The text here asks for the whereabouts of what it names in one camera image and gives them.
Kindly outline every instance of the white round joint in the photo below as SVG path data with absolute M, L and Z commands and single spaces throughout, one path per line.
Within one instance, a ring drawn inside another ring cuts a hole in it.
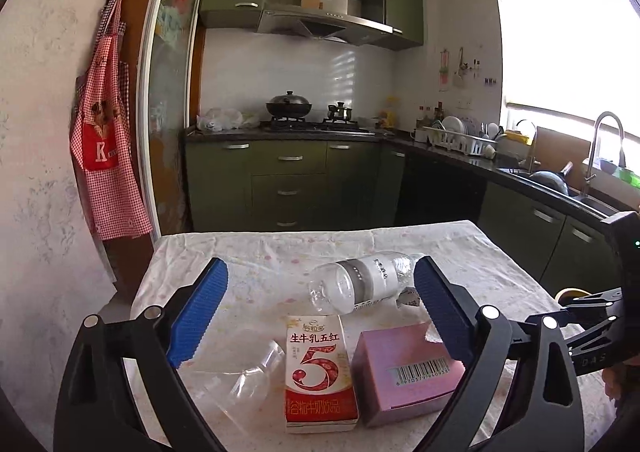
M 84 327 L 94 327 L 98 324 L 98 317 L 96 315 L 89 315 L 84 319 Z
M 549 329 L 556 329 L 556 327 L 558 327 L 558 321 L 553 317 L 544 317 L 542 323 Z
M 495 320 L 500 316 L 500 311 L 493 306 L 484 306 L 482 308 L 482 314 L 485 318 L 489 318 L 489 320 Z
M 145 318 L 147 320 L 155 320 L 162 314 L 162 308 L 159 306 L 149 306 L 145 309 Z

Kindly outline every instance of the white floral tablecloth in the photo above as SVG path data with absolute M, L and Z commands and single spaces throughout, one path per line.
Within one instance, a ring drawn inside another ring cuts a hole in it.
M 468 221 L 439 225 L 379 228 L 364 231 L 296 233 L 188 233 L 163 237 L 156 251 L 131 315 L 147 306 L 164 305 L 174 291 L 193 283 L 213 256 L 228 265 L 229 286 L 206 331 L 195 357 L 180 367 L 189 371 L 222 371 L 223 356 L 234 359 L 255 354 L 243 346 L 251 334 L 259 341 L 276 340 L 284 348 L 287 315 L 313 314 L 307 299 L 306 275 L 315 266 L 382 250 L 431 255 L 447 278 L 465 286 L 479 305 L 490 303 L 505 316 L 524 320 L 532 313 L 558 309 L 551 297 L 505 255 L 475 225 Z M 397 327 L 430 321 L 423 307 L 396 308 L 393 301 L 342 317 L 346 345 L 353 354 L 362 330 Z M 565 335 L 578 331 L 566 327 Z M 484 418 L 476 441 L 487 438 L 494 428 L 513 377 L 514 363 L 505 365 L 500 385 Z M 142 380 L 128 364 L 132 391 L 149 435 L 167 443 L 151 409 Z M 598 373 L 578 379 L 584 411 L 586 447 L 599 438 L 612 421 L 614 411 L 604 394 Z M 193 385 L 185 379 L 190 389 Z M 212 405 L 198 406 L 216 436 L 230 452 L 367 452 L 411 451 L 435 421 L 436 414 L 376 429 L 358 426 L 339 434 L 285 434 L 284 372 L 274 378 L 270 395 L 260 412 L 248 415 L 247 432 Z

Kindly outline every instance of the black countertop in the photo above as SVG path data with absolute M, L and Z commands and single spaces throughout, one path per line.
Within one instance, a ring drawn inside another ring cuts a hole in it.
M 187 132 L 187 143 L 215 143 L 220 141 L 260 141 L 260 140 L 316 140 L 316 141 L 364 141 L 370 143 L 385 143 L 401 149 L 404 152 L 430 157 L 459 168 L 468 170 L 488 181 L 493 181 L 523 194 L 535 201 L 553 208 L 559 213 L 570 215 L 572 218 L 599 229 L 598 225 L 605 216 L 595 209 L 560 194 L 550 188 L 544 187 L 518 177 L 508 172 L 499 170 L 500 165 L 481 157 L 466 156 L 464 154 L 435 148 L 427 143 L 416 143 L 406 132 L 398 132 L 396 135 L 385 131 L 377 131 L 374 135 L 359 135 L 348 132 L 309 132 L 309 131 L 272 131 L 261 128 L 235 129 L 214 133 L 202 133 L 195 130 Z

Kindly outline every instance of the floor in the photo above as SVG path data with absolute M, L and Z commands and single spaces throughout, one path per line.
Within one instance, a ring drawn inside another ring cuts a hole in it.
M 102 317 L 104 322 L 110 324 L 129 320 L 130 311 L 131 303 L 124 300 L 119 293 L 116 293 L 109 303 L 98 312 L 98 315 Z

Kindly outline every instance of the white dish rack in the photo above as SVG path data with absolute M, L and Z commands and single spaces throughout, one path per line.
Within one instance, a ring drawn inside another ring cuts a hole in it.
M 491 139 L 469 136 L 468 134 L 459 134 L 458 132 L 443 130 L 442 128 L 422 128 L 427 131 L 429 143 L 433 146 L 462 152 L 467 156 L 481 156 L 485 147 L 492 146 L 495 149 L 497 146 L 497 143 Z

